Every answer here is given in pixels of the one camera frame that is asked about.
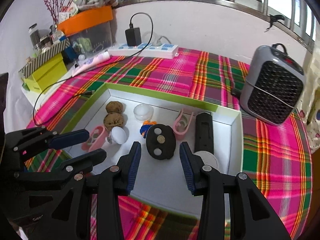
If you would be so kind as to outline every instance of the heater grille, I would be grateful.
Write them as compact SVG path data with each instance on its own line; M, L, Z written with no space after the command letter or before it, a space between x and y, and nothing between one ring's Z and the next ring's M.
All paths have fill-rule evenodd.
M272 61L262 65L255 86L293 107L303 90L303 82L299 78ZM248 108L275 124L283 123L292 111L291 107L257 88L250 95Z

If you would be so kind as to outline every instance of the heater handle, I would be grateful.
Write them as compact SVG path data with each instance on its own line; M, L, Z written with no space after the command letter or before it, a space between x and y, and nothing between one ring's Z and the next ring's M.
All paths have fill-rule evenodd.
M277 48L278 46L281 46L283 48L283 51L284 51L284 54L288 55L288 52L287 52L287 49L286 47L282 44L282 43L276 43L276 44L273 44L272 47L273 48Z

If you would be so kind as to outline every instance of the pink clip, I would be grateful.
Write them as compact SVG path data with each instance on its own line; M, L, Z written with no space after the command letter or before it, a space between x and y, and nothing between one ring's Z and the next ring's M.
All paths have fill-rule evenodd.
M97 126L90 133L89 140L87 140L85 143L82 143L81 149L86 152L92 152L100 149L106 142L106 137L108 136L109 133L104 126Z
M178 141L183 140L183 138L185 137L186 133L188 132L189 126L191 124L192 118L194 117L194 113L192 112L191 117L188 119L183 115L183 109L181 109L179 116L177 117L177 119L174 121L173 123L173 132L176 136L176 139Z

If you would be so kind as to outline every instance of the white wall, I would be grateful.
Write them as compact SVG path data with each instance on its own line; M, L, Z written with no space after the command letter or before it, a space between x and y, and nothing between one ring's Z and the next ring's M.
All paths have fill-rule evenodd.
M38 24L39 30L48 32L53 23L42 0L15 0L0 22L0 73L9 72L4 113L6 133L24 129L31 120L32 106L20 90L18 71L32 54L28 28L34 23Z
M113 29L116 42L125 42L134 13L146 12L154 22L154 36L164 35L180 47L204 50L250 63L260 45L283 43L289 55L300 65L307 50L295 39L276 27L264 32L269 23L244 12L215 4L193 1L153 1L132 4L114 10ZM145 15L136 15L144 42L150 38L151 24Z

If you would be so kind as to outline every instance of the yellow box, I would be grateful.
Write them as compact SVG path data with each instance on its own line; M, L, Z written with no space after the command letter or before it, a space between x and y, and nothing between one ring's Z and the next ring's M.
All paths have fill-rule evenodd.
M33 72L31 76L23 79L23 81L31 91L41 93L49 85L57 82L66 73L66 66L63 63L61 53L59 53Z

